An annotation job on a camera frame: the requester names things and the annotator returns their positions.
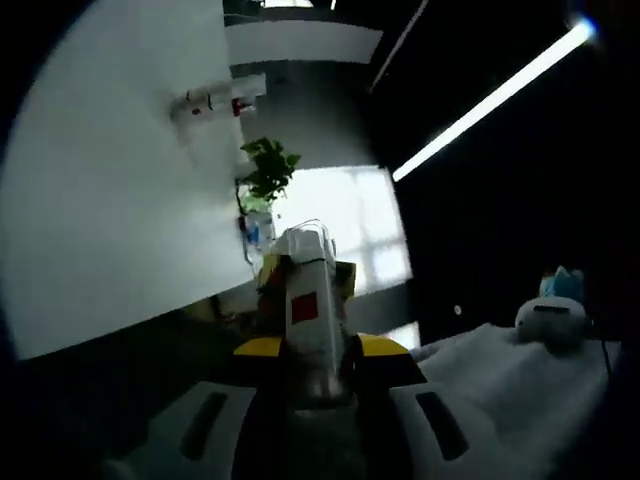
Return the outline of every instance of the red square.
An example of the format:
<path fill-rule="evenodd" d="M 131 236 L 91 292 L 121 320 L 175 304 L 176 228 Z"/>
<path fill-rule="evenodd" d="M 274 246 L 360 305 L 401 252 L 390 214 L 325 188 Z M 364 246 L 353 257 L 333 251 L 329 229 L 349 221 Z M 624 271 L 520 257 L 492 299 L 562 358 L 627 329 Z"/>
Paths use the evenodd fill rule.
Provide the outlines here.
<path fill-rule="evenodd" d="M 291 324 L 313 320 L 318 317 L 318 298 L 316 292 L 300 295 L 291 300 Z"/>

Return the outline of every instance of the plush toy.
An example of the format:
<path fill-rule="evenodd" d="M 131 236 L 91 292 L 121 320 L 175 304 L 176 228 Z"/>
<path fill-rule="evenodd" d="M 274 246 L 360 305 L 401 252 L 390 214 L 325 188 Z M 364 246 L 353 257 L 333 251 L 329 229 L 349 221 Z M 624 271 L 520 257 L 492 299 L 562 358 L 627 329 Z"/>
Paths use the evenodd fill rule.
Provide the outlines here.
<path fill-rule="evenodd" d="M 590 324 L 584 306 L 584 275 L 560 266 L 543 277 L 539 297 L 526 302 L 516 315 L 522 341 L 577 345 Z"/>

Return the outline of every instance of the white panel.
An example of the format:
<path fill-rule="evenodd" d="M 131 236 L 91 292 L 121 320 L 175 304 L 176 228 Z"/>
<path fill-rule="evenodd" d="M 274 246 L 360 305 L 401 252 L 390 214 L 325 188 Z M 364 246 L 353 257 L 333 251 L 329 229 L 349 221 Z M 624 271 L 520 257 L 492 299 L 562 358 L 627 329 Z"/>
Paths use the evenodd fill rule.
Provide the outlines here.
<path fill-rule="evenodd" d="M 95 2 L 14 128 L 1 281 L 18 355 L 58 350 L 251 278 L 229 118 L 178 133 L 171 100 L 229 81 L 219 0 Z"/>
<path fill-rule="evenodd" d="M 231 65 L 274 60 L 369 63 L 382 31 L 331 22 L 282 20 L 225 29 Z"/>

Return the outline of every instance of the window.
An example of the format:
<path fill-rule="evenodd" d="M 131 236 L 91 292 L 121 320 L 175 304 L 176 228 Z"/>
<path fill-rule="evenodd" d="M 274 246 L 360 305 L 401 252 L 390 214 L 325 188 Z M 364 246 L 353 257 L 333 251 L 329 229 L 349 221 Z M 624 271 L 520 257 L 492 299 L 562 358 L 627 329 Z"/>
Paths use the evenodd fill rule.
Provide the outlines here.
<path fill-rule="evenodd" d="M 299 170 L 286 197 L 274 202 L 272 211 L 277 235 L 307 220 L 320 220 L 335 240 L 337 259 L 356 264 L 356 295 L 411 277 L 402 222 L 386 170 Z"/>

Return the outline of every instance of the white wall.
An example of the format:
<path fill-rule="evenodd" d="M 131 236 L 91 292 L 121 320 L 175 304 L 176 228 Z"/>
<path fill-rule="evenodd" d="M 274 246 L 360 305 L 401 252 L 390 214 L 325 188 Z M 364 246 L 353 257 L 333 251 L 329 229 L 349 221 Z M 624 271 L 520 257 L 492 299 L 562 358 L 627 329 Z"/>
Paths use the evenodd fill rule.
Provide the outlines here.
<path fill-rule="evenodd" d="M 2 296 L 20 357 L 48 353 L 245 282 L 239 140 L 169 120 L 230 80 L 218 0 L 98 0 L 23 104 L 1 178 Z"/>
<path fill-rule="evenodd" d="M 273 62 L 242 68 L 265 72 L 267 95 L 241 118 L 246 140 L 267 136 L 302 155 L 299 168 L 373 165 L 370 138 L 355 95 L 365 66 Z"/>
<path fill-rule="evenodd" d="M 226 28 L 231 65 L 276 60 L 369 63 L 381 30 L 342 23 L 281 20 Z"/>

